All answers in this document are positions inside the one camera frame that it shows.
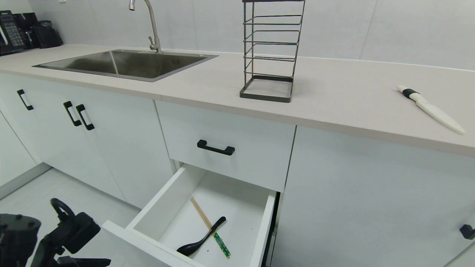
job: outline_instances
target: metal rack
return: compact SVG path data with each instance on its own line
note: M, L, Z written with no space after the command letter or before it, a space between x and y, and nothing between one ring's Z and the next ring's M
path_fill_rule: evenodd
M242 0L244 3L244 87L239 92L241 98L251 98L257 100L266 100L274 102L283 102L290 103L292 97L292 89L294 84L294 74L295 74L295 65L297 62L297 53L300 41L300 33L302 30L302 21L304 18L305 10L305 0ZM302 13L297 15L264 15L256 16L255 15L255 4L256 2L303 2L302 4ZM247 4L252 5L252 16L247 18ZM298 22L257 22L257 20L265 19L278 19L278 18L296 18ZM250 34L247 33L248 26L251 27ZM276 27L283 26L286 28L294 27L296 29L274 29ZM294 32L298 34L297 40L290 42L283 41L265 41L265 40L256 40L256 33L263 32ZM275 46L295 46L295 55L294 56L257 56L254 53L254 48L257 45L275 45ZM255 60L273 60L273 61L284 61L284 62L293 62L292 75L273 75L266 73L256 73L254 72L254 61ZM255 80L267 80L267 81L277 81L277 82L286 82L289 85L289 90L286 96L272 96L272 95L259 95L246 93L246 90Z

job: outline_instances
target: black wire rack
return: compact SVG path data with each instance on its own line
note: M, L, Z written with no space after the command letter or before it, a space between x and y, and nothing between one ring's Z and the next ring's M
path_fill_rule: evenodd
M239 92L241 98L251 98L274 102L290 103L292 89L294 85L295 65L297 63L297 53L302 31L302 21L304 19L305 0L242 0L244 3L244 87ZM293 15L255 15L256 2L302 2L302 13ZM248 4L252 5L252 16L247 17ZM260 33L294 33L296 40L292 41L266 41L255 38ZM267 56L257 55L254 52L256 46L294 46L295 54L292 56ZM273 60L281 62L293 62L292 75L275 75L270 73L255 72L255 60ZM267 80L288 83L288 91L285 96L274 96L264 94L247 93L246 90L255 80Z

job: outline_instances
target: cabinet base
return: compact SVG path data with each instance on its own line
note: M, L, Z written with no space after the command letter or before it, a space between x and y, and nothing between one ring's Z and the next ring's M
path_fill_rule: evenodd
M24 186L31 180L35 179L36 177L40 176L47 170L51 169L46 163L41 163L34 168L31 168L29 171L24 172L22 175L18 176L17 178L7 182L6 184L0 186L0 200L4 197L10 195L18 188Z

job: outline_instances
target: kitchen sink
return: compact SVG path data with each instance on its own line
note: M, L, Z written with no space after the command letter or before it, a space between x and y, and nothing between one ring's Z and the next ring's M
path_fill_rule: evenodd
M217 56L113 50L44 63L33 67L154 82L214 57Z

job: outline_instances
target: knife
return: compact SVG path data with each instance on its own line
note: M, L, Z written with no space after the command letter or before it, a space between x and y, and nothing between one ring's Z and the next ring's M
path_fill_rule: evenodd
M416 105L422 109L425 113L429 114L436 121L440 122L443 126L449 128L450 130L464 135L465 130L460 126L454 119L452 119L445 112L440 110L438 107L429 103L424 99L418 92L406 87L399 85L396 87L405 97L412 99L416 102Z

